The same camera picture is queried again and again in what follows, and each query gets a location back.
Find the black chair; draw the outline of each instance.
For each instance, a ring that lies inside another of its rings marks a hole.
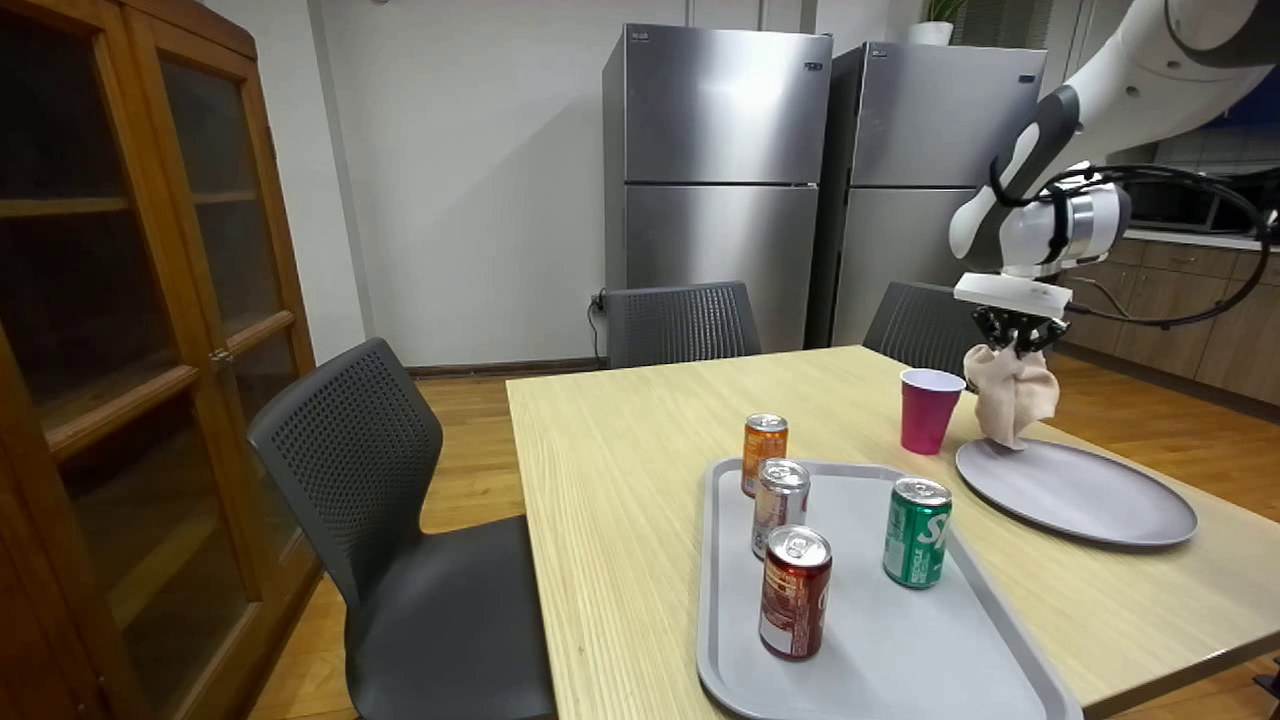
[[[249,445],[347,606],[361,717],[550,717],[523,516],[419,534],[444,435],[382,340],[284,387]]]
[[[983,344],[976,309],[953,289],[890,281],[877,305],[865,344],[912,367],[965,375],[965,354]]]
[[[747,283],[609,289],[593,309],[610,367],[758,354]]]

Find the green soda can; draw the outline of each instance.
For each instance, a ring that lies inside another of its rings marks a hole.
[[[953,494],[928,476],[890,479],[885,574],[902,587],[932,587],[942,576]]]

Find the soda can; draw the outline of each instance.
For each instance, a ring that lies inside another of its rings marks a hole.
[[[778,524],[804,524],[809,468],[783,456],[763,460],[752,514],[752,551],[763,561],[763,541]]]
[[[804,524],[769,534],[758,643],[783,660],[825,647],[832,544]]]
[[[754,497],[754,476],[769,456],[787,456],[783,415],[747,415],[742,423],[742,497]]]
[[[885,524],[885,574],[902,587],[932,587],[942,576],[953,494],[928,476],[890,479]]]

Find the refrigerator door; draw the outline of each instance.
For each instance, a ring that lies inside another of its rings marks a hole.
[[[954,283],[948,221],[971,188],[851,188],[839,253],[836,344],[860,344],[888,281]]]
[[[851,185],[983,185],[988,166],[1030,120],[1038,49],[865,44],[856,73]]]
[[[629,26],[624,179],[814,185],[832,35]]]
[[[742,281],[758,349],[801,349],[813,188],[629,188],[629,283]]]

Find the can lid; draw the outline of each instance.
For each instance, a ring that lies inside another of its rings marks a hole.
[[[752,434],[783,434],[787,419],[783,419],[783,415],[772,415],[772,414],[758,414],[758,415],[747,415],[747,430],[752,430]]]
[[[832,561],[832,544],[804,530],[804,524],[778,524],[769,534],[769,551],[778,558],[793,568],[819,568]]]
[[[758,463],[758,486],[769,486],[769,490],[809,486],[809,468],[793,456],[769,456]]]
[[[901,494],[912,505],[948,505],[953,490],[928,476],[901,476],[890,479],[890,494]]]

